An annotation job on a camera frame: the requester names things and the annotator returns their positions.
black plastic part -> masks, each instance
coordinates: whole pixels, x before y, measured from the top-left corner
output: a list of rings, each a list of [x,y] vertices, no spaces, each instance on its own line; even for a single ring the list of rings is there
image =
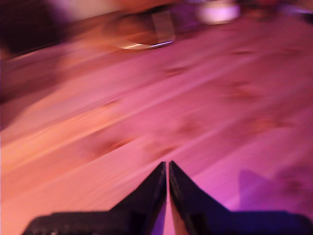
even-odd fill
[[[161,163],[109,211],[60,212],[30,222],[23,235],[146,235],[166,197],[166,165]]]
[[[170,162],[171,196],[190,235],[313,235],[311,221],[285,211],[231,212]]]

black object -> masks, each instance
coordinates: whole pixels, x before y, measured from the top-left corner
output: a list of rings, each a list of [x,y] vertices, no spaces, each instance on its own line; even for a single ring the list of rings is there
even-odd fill
[[[306,22],[313,24],[313,13],[302,13],[302,15]]]
[[[22,55],[59,44],[61,16],[46,0],[0,0],[0,42]]]
[[[146,235],[166,197],[166,164],[109,211],[63,212],[30,222],[23,235]]]
[[[175,162],[170,192],[190,235],[313,235],[311,221],[285,211],[231,212],[201,190]],[[162,162],[109,211],[54,213],[34,219],[23,235],[147,235],[166,197]]]
[[[231,212],[170,162],[170,192],[190,235],[313,235],[311,221],[285,211]]]

metal object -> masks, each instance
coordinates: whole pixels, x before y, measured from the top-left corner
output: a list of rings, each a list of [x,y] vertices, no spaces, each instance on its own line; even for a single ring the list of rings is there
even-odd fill
[[[120,36],[117,32],[117,25],[126,16],[120,16],[112,20],[107,24],[106,33],[111,37],[111,44],[115,47],[129,50],[145,50],[164,47],[171,44],[175,40],[174,25],[170,12],[168,10],[160,11],[151,14],[156,34],[158,37],[158,43],[154,45],[145,45],[140,43],[131,42],[124,37]]]

blurry object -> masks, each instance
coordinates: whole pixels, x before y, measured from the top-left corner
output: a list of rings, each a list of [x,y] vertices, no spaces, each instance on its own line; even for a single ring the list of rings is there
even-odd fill
[[[0,41],[15,56],[59,44],[60,12],[45,0],[0,0]]]
[[[313,24],[313,0],[299,0],[296,11],[302,14],[305,21]]]
[[[124,18],[128,16],[129,15],[122,15],[120,17],[115,18],[114,20],[107,24],[107,28],[105,31],[109,35],[109,37],[112,38],[111,40],[112,45],[122,49],[142,50],[163,47],[174,41],[175,30],[170,12],[166,8],[157,7],[151,9],[148,12],[133,15],[137,16],[138,19],[141,18],[141,21],[139,20],[137,21],[138,24],[142,24],[142,22],[147,24],[147,22],[149,22],[149,17],[152,18],[153,21],[152,25],[155,28],[157,37],[157,42],[152,45],[131,42],[126,38],[126,36],[121,35],[121,32],[119,32],[118,30],[119,24],[122,22]]]
[[[195,32],[201,28],[196,16],[197,4],[190,1],[183,1],[170,7],[177,33]]]
[[[206,24],[226,24],[239,17],[240,8],[231,0],[213,0],[204,3],[198,18]]]
[[[241,13],[255,19],[273,17],[281,0],[239,0]]]
[[[134,14],[149,11],[156,7],[178,3],[178,0],[117,0],[124,14]]]

wooden floor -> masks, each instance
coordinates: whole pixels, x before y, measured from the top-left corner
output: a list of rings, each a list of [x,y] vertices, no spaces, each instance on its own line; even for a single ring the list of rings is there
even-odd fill
[[[134,53],[96,22],[1,64],[1,234],[107,210],[170,160],[231,210],[313,219],[312,25],[239,19]]]

